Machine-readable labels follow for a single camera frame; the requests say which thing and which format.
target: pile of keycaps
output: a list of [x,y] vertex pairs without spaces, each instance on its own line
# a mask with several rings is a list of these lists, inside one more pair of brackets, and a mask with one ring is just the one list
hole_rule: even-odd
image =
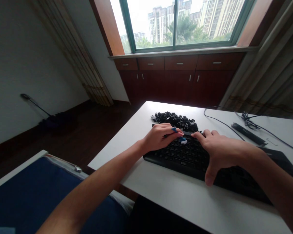
[[188,119],[186,116],[177,115],[175,112],[155,113],[151,118],[154,122],[170,123],[173,127],[182,129],[185,132],[197,132],[198,126],[194,119]]

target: sky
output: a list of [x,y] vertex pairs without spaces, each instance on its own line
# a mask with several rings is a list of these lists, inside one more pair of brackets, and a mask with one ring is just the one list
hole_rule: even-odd
[[[119,0],[110,0],[115,15],[119,34],[125,35],[126,28],[120,9]],[[174,4],[173,0],[127,0],[133,32],[143,32],[149,39],[148,13],[153,11],[153,7],[167,7]],[[191,13],[198,12],[202,7],[203,0],[192,0]]]

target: window sill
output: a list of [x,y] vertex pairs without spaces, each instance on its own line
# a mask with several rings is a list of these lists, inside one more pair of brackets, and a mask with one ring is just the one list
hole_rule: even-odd
[[247,52],[257,51],[259,47],[215,47],[215,48],[201,48],[191,50],[174,50],[174,51],[163,51],[163,52],[150,52],[150,53],[136,53],[109,56],[110,59],[128,59],[128,58],[143,58],[143,57],[159,57],[159,56],[177,56],[177,55],[197,55],[197,54],[219,54],[219,53],[233,53],[233,52]]

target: person's left hand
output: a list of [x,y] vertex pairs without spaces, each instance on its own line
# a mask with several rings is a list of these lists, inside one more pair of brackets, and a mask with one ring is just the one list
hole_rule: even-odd
[[177,133],[172,130],[170,123],[161,123],[153,126],[151,131],[141,140],[144,153],[165,148],[178,137],[183,136],[183,132],[176,128]]

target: black umbrella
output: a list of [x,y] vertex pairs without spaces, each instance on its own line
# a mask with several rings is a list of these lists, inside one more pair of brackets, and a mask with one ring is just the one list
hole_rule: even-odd
[[50,115],[48,112],[46,112],[44,109],[42,109],[40,106],[38,106],[36,103],[32,101],[32,99],[27,94],[21,94],[21,97],[25,100],[28,100],[32,102],[35,106],[37,106],[39,109],[41,109],[43,112],[45,112],[49,117],[47,119],[43,119],[39,125],[43,128],[47,129],[55,129],[58,127],[61,127],[68,122],[72,122],[73,118],[71,115],[66,114],[64,112],[57,113],[56,115]]

